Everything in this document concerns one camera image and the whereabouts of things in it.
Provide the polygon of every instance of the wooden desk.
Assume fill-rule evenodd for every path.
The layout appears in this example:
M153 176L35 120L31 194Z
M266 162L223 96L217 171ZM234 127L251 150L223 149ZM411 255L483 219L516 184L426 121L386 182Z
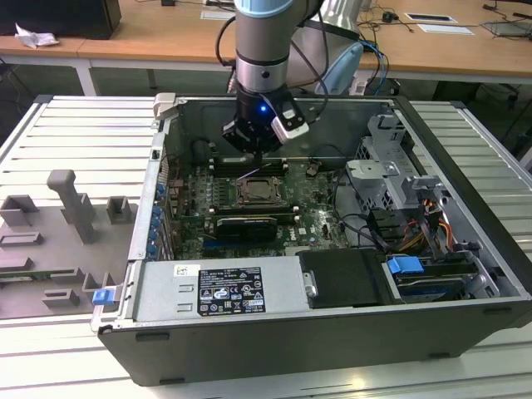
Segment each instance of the wooden desk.
M39 47L33 50L23 46L13 36L0 36L0 55L12 56L43 56L43 57L77 57L77 51L85 39L69 37L61 39L55 46Z
M404 12L450 15L462 25L500 21L501 16L482 9L490 0L378 0L393 7L403 22ZM524 4L499 2L510 19L512 12L532 13ZM61 39L57 47L32 50L12 37L0 37L0 57L18 64L64 65L74 67L83 91L97 93L91 79L92 67L223 71L214 55L214 41L223 21L202 20L200 5L181 3L162 7L158 1L121 0L122 20L108 41ZM362 13L360 21L376 18L382 11ZM493 38L483 27L470 27L472 36L425 33L411 25L380 26L377 41L390 60L388 76L436 81L477 81L510 84L532 83L532 43ZM362 28L372 40L372 32ZM224 57L234 57L234 27L225 34L221 46ZM362 57L360 71L369 73L377 66L371 53Z
M382 7L393 7L401 21L411 22L405 12L441 14L453 17L458 23L449 25L478 25L487 21L502 21L494 12L484 10L483 4L493 4L487 0L379 0ZM499 11L506 13L510 20L512 12L532 13L532 7L511 2L499 2ZM380 19L382 10L373 8L361 13L359 20ZM377 32L380 49L390 59L391 76L412 77L412 73L432 73L438 75L462 75L457 80L493 81L507 77L532 78L532 42L525 39L510 40L493 38L483 27L468 27L474 35L452 35L425 33L417 25L410 25L414 33L404 25L381 25ZM373 40L372 31L363 27L362 34ZM366 54L361 68L372 68L374 64Z

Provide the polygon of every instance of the tissue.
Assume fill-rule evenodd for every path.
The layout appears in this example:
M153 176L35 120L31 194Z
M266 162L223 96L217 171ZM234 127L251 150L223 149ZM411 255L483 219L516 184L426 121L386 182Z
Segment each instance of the tissue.
M17 27L17 33L15 33L15 37L24 46L36 49L37 46L53 46L54 44L59 44L59 41L55 36L53 36L52 33L30 32L19 27L17 23L15 25Z

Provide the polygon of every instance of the power supply label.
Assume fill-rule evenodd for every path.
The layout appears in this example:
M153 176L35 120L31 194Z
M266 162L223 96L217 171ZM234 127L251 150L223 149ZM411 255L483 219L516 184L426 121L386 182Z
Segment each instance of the power supply label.
M198 288L200 316L266 312L260 268L200 270Z

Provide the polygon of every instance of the blue latch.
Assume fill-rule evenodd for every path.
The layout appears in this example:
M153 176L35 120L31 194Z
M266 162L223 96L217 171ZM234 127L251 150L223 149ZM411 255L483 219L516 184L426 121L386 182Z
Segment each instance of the blue latch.
M115 290L114 289L97 289L92 295L92 304L97 305L112 305L115 303Z
M388 268L395 273L423 273L425 269L417 256L396 256L387 261Z

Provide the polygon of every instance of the white sticker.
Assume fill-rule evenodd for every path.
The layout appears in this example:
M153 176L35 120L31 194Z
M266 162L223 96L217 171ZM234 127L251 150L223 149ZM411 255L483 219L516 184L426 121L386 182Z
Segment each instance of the white sticker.
M174 277L197 276L200 268L200 264L176 264L174 266Z

